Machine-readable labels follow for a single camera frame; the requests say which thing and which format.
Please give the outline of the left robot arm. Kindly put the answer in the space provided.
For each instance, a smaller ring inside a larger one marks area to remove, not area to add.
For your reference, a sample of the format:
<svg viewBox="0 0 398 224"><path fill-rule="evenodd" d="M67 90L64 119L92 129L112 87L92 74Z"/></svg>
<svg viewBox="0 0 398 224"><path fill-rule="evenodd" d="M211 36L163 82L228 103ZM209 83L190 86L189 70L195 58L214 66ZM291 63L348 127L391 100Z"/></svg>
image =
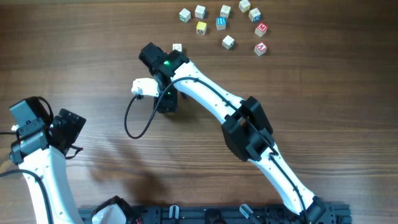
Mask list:
<svg viewBox="0 0 398 224"><path fill-rule="evenodd" d="M68 151L86 120L66 109L54 115L41 96L12 105L16 140L10 159L27 182L37 223L137 223L140 218L122 198L115 196L82 214L68 183Z"/></svg>

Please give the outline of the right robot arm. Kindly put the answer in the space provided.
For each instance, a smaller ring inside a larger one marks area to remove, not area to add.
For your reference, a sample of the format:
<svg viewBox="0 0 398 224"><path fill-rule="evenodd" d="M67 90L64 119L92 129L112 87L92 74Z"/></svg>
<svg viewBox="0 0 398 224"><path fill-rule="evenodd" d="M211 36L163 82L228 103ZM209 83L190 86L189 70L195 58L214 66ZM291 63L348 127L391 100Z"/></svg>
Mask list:
<svg viewBox="0 0 398 224"><path fill-rule="evenodd" d="M136 96L154 97L154 112L158 113L175 112L179 93L193 98L221 123L229 150L238 159L253 163L273 185L284 206L294 214L292 223L319 221L325 206L285 162L260 102L222 89L178 50L167 54L149 43L141 50L139 60L152 76L134 81L132 92Z"/></svg>

